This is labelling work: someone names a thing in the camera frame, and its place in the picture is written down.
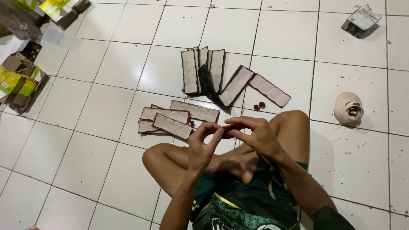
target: green shorts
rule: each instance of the green shorts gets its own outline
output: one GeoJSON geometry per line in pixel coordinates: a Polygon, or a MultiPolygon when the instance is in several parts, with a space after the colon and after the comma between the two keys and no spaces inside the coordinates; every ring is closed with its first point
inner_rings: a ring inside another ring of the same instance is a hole
{"type": "MultiPolygon", "coordinates": [[[[308,167],[306,163],[297,163],[304,169],[308,167]]],[[[298,222],[294,209],[297,203],[279,181],[283,181],[280,174],[271,171],[262,160],[248,184],[233,174],[206,172],[198,180],[190,220],[196,220],[216,193],[224,201],[246,213],[278,220],[289,229],[298,222]]]]}

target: floor tile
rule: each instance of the floor tile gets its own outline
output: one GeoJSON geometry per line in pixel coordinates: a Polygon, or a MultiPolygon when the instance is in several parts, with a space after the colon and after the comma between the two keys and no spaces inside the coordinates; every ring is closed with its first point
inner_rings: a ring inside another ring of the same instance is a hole
{"type": "Polygon", "coordinates": [[[151,220],[160,187],[142,163],[144,151],[118,144],[99,202],[151,220]]]}
{"type": "Polygon", "coordinates": [[[125,4],[127,0],[92,0],[92,3],[115,3],[125,4]]]}
{"type": "Polygon", "coordinates": [[[0,194],[2,193],[4,186],[6,186],[6,182],[9,179],[11,170],[6,168],[0,167],[0,194]]]}
{"type": "MultiPolygon", "coordinates": [[[[273,119],[276,114],[273,113],[265,113],[265,112],[257,112],[255,110],[250,110],[250,109],[244,109],[243,116],[247,117],[255,117],[255,118],[264,118],[267,121],[270,121],[273,119]]],[[[250,135],[252,133],[251,129],[243,129],[242,132],[244,132],[247,135],[250,135]]],[[[237,140],[236,142],[236,148],[241,145],[243,142],[241,140],[237,140]]]]}
{"type": "Polygon", "coordinates": [[[168,0],[168,6],[209,7],[211,0],[168,0]]]}
{"type": "Polygon", "coordinates": [[[117,143],[74,132],[53,186],[97,201],[117,143]]]}
{"type": "Polygon", "coordinates": [[[185,49],[153,45],[137,89],[184,98],[181,51],[185,49]]]}
{"type": "Polygon", "coordinates": [[[318,11],[319,0],[263,0],[261,9],[318,11]]]}
{"type": "Polygon", "coordinates": [[[261,0],[212,0],[217,8],[260,9],[261,0]]]}
{"type": "Polygon", "coordinates": [[[89,230],[149,230],[151,223],[131,214],[97,204],[89,230]]]}
{"type": "MultiPolygon", "coordinates": [[[[237,108],[237,107],[232,107],[231,111],[228,111],[228,113],[226,111],[221,110],[217,105],[213,104],[213,103],[209,103],[209,102],[202,102],[202,101],[194,101],[194,100],[190,100],[190,99],[186,99],[185,100],[186,103],[191,103],[191,104],[195,104],[198,106],[203,106],[206,108],[212,108],[212,109],[217,109],[220,110],[220,116],[219,116],[219,121],[217,122],[219,125],[223,126],[226,125],[225,120],[232,118],[232,117],[240,117],[241,116],[241,108],[237,108]]],[[[195,128],[199,127],[202,122],[197,121],[197,120],[193,120],[194,124],[195,124],[195,128]]],[[[213,139],[213,134],[207,136],[204,139],[204,143],[208,144],[211,140],[213,139]]],[[[177,146],[185,146],[188,147],[188,143],[181,141],[177,138],[175,138],[175,141],[173,142],[174,145],[177,146]]],[[[232,139],[223,139],[220,141],[219,145],[216,147],[216,150],[214,151],[214,154],[220,155],[223,153],[226,153],[230,150],[233,150],[236,144],[236,139],[232,138],[232,139]]]]}
{"type": "Polygon", "coordinates": [[[389,75],[389,131],[409,136],[409,72],[388,70],[389,75]]]}
{"type": "Polygon", "coordinates": [[[50,89],[52,87],[52,84],[54,83],[54,80],[55,80],[54,76],[49,76],[49,80],[45,83],[44,88],[37,89],[39,92],[38,96],[37,97],[32,96],[32,98],[30,99],[29,104],[31,103],[31,100],[34,101],[34,103],[31,105],[31,108],[27,107],[26,111],[22,113],[21,115],[16,110],[13,110],[10,107],[10,105],[7,105],[4,111],[7,113],[17,115],[17,116],[36,120],[38,115],[40,114],[41,108],[44,105],[45,99],[47,98],[48,93],[50,92],[50,89]]]}
{"type": "Polygon", "coordinates": [[[261,11],[253,54],[313,61],[317,18],[316,12],[261,11]]]}
{"type": "MultiPolygon", "coordinates": [[[[355,229],[389,229],[388,212],[336,198],[332,200],[338,212],[355,229]]],[[[303,211],[301,214],[301,230],[312,230],[312,223],[313,221],[303,211]]]]}
{"type": "Polygon", "coordinates": [[[57,76],[93,82],[108,45],[108,41],[84,39],[77,52],[68,52],[57,76]]]}
{"type": "MultiPolygon", "coordinates": [[[[225,88],[225,86],[227,85],[227,83],[233,76],[234,72],[237,70],[237,68],[240,65],[243,65],[249,68],[250,61],[251,61],[250,55],[226,53],[225,67],[224,67],[223,79],[222,79],[223,80],[222,89],[225,88]]],[[[206,96],[196,96],[196,97],[187,96],[187,98],[190,98],[193,100],[211,102],[206,96]]],[[[236,102],[233,104],[233,106],[241,108],[243,105],[243,99],[244,99],[244,91],[240,94],[240,96],[238,97],[236,102]]]]}
{"type": "Polygon", "coordinates": [[[384,0],[321,0],[319,11],[352,14],[358,9],[355,5],[362,6],[366,4],[369,4],[373,12],[385,14],[384,0]]]}
{"type": "Polygon", "coordinates": [[[278,107],[269,99],[251,87],[246,88],[244,108],[253,109],[255,104],[264,102],[264,112],[281,113],[289,110],[301,110],[308,114],[312,86],[312,61],[278,59],[253,56],[251,70],[259,73],[275,86],[291,96],[284,108],[278,107]]]}
{"type": "Polygon", "coordinates": [[[138,134],[138,120],[144,107],[150,107],[151,104],[154,104],[162,108],[170,108],[172,100],[183,101],[182,98],[136,91],[119,141],[144,149],[159,143],[172,143],[174,138],[171,136],[138,134]]]}
{"type": "Polygon", "coordinates": [[[155,215],[153,216],[153,222],[160,224],[162,222],[163,215],[165,215],[166,209],[172,201],[170,197],[163,189],[160,190],[159,199],[156,204],[155,215]]]}
{"type": "Polygon", "coordinates": [[[72,130],[36,122],[14,171],[51,184],[71,135],[72,130]]]}
{"type": "Polygon", "coordinates": [[[51,187],[36,226],[41,230],[87,230],[96,204],[51,187]]]}
{"type": "Polygon", "coordinates": [[[409,70],[408,30],[409,17],[388,16],[388,40],[391,41],[388,44],[389,69],[409,70]]]}
{"type": "Polygon", "coordinates": [[[38,121],[74,129],[91,83],[56,78],[38,115],[38,121]]]}
{"type": "Polygon", "coordinates": [[[94,82],[136,90],[150,47],[111,42],[94,82]]]}
{"type": "Polygon", "coordinates": [[[0,198],[2,230],[34,226],[49,189],[46,183],[13,172],[0,198]]]}
{"type": "Polygon", "coordinates": [[[114,34],[124,6],[125,4],[93,3],[88,8],[77,37],[109,41],[114,34]]]}
{"type": "Polygon", "coordinates": [[[340,29],[350,14],[320,13],[316,61],[386,68],[386,26],[383,17],[368,37],[357,39],[340,29]]]}
{"type": "Polygon", "coordinates": [[[151,230],[159,230],[160,225],[157,223],[152,223],[151,230]]]}
{"type": "Polygon", "coordinates": [[[388,132],[387,70],[316,62],[313,89],[311,119],[338,124],[335,99],[342,92],[353,92],[364,108],[358,127],[388,132]]]}
{"type": "Polygon", "coordinates": [[[166,6],[153,44],[184,48],[198,46],[208,11],[206,7],[166,6]]]}
{"type": "Polygon", "coordinates": [[[210,9],[200,47],[252,54],[259,13],[248,9],[210,9]]]}
{"type": "Polygon", "coordinates": [[[386,0],[388,15],[409,15],[409,2],[406,0],[386,0]]]}
{"type": "Polygon", "coordinates": [[[127,4],[144,4],[144,5],[165,5],[166,0],[151,1],[151,0],[128,0],[127,4]]]}
{"type": "MultiPolygon", "coordinates": [[[[78,31],[79,26],[84,19],[85,13],[78,15],[78,18],[65,30],[61,30],[54,22],[50,22],[47,29],[54,29],[59,32],[64,32],[72,37],[78,31]]],[[[68,53],[68,49],[52,44],[44,39],[41,39],[40,44],[43,46],[38,54],[34,64],[48,75],[57,76],[64,58],[68,53]]]]}
{"type": "Polygon", "coordinates": [[[118,141],[134,90],[93,84],[75,131],[118,141]]]}
{"type": "Polygon", "coordinates": [[[0,117],[0,166],[13,169],[34,125],[33,120],[3,113],[0,117]]]}
{"type": "Polygon", "coordinates": [[[388,134],[315,121],[310,125],[308,172],[326,192],[389,209],[388,134]]]}
{"type": "Polygon", "coordinates": [[[389,135],[389,168],[391,184],[391,211],[407,214],[409,211],[409,137],[389,135]]]}
{"type": "Polygon", "coordinates": [[[163,6],[125,5],[113,41],[151,44],[163,6]]]}
{"type": "Polygon", "coordinates": [[[391,230],[408,230],[409,219],[406,216],[391,213],[391,230]]]}

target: pink foam pad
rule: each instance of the pink foam pad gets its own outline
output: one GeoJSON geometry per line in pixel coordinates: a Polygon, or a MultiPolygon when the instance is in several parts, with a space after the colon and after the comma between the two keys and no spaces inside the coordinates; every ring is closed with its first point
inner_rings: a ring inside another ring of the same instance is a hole
{"type": "Polygon", "coordinates": [[[267,81],[263,76],[257,74],[254,78],[248,83],[250,87],[260,92],[263,96],[268,98],[278,107],[283,108],[291,97],[273,85],[271,82],[267,81]]]}

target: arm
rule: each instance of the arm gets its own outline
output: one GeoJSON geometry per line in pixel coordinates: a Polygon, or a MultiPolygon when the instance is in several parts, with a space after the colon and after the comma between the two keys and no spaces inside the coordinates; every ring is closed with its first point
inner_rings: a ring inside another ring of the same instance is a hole
{"type": "Polygon", "coordinates": [[[199,176],[193,171],[186,173],[163,216],[159,230],[187,229],[199,176]]]}
{"type": "Polygon", "coordinates": [[[310,218],[325,206],[336,211],[325,190],[282,148],[266,119],[242,116],[228,119],[225,123],[236,124],[238,129],[246,127],[253,130],[251,135],[239,130],[230,130],[227,135],[236,137],[257,153],[273,160],[280,167],[281,176],[295,200],[310,218]]]}
{"type": "Polygon", "coordinates": [[[172,198],[163,216],[159,230],[187,229],[196,183],[210,163],[213,153],[222,139],[224,129],[216,123],[202,123],[189,136],[189,166],[181,185],[172,198]],[[205,138],[213,134],[209,144],[204,144],[205,138]]]}

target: red debris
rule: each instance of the red debris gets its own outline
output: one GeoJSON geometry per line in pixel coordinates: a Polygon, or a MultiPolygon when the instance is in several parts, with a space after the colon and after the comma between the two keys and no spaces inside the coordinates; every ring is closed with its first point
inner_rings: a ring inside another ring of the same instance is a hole
{"type": "Polygon", "coordinates": [[[260,106],[260,108],[265,108],[265,103],[261,101],[258,103],[258,106],[260,106]]]}

